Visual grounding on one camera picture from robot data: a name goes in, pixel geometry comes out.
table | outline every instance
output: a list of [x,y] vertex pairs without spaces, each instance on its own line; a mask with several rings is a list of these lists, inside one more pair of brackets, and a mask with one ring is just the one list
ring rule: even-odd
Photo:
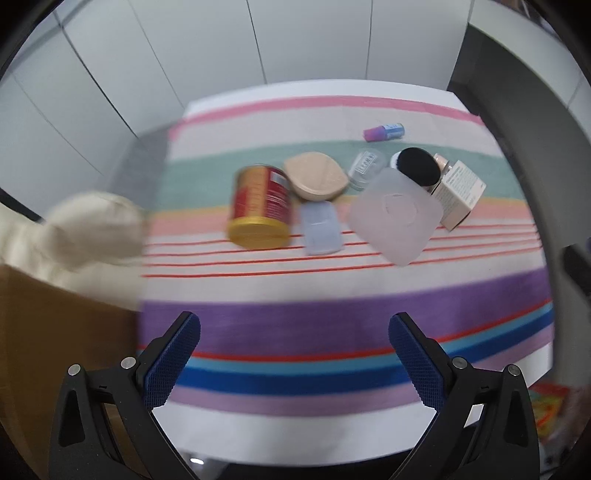
[[[235,172],[321,151],[343,168],[362,131],[400,122],[414,145],[461,160],[486,183],[453,232],[436,230],[407,267],[388,264],[346,224],[345,247],[305,257],[296,215],[288,248],[245,251],[225,239]],[[450,92],[366,80],[292,82],[192,103],[170,132],[145,250],[140,349],[182,310],[202,337],[167,404],[154,410],[174,445],[231,462],[327,465],[411,448],[423,406],[388,342],[406,311],[427,336],[475,365],[516,363],[533,383],[551,366],[553,307],[539,236],[493,136]],[[473,410],[472,421],[478,417]]]

cream fabric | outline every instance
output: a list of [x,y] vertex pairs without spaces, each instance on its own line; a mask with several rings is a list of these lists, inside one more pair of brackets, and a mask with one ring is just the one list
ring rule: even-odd
[[0,204],[0,261],[54,286],[138,310],[145,213],[105,192],[83,193],[34,223]]

blue gripper pad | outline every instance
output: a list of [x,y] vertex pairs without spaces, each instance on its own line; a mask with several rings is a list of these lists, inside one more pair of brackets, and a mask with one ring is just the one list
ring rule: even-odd
[[444,379],[399,315],[390,319],[388,336],[423,404],[440,411],[446,399]]
[[200,337],[201,323],[191,313],[145,374],[142,399],[146,408],[164,405]]

red and gold can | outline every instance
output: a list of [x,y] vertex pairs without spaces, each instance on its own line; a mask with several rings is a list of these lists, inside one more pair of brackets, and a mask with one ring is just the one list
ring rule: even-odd
[[228,238],[249,250],[279,248],[290,241],[287,176],[268,165],[245,167],[236,175]]

silver rivet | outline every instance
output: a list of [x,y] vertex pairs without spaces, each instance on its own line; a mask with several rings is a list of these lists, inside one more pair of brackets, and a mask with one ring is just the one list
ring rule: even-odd
[[452,360],[452,365],[460,370],[465,369],[468,366],[468,362],[461,356],[456,356]]
[[511,375],[513,375],[514,377],[518,377],[518,376],[520,376],[520,375],[521,375],[521,370],[519,370],[519,367],[518,367],[517,365],[513,365],[513,364],[511,364],[511,365],[509,365],[509,366],[507,367],[507,370],[508,370],[508,371],[509,371],[509,373],[510,373]]
[[68,369],[68,375],[71,375],[71,376],[76,375],[78,372],[80,372],[80,365],[78,365],[78,364],[71,365],[70,368]]
[[132,356],[126,356],[122,361],[121,361],[121,366],[123,368],[125,368],[126,370],[128,368],[131,368],[132,366],[135,365],[135,358]]

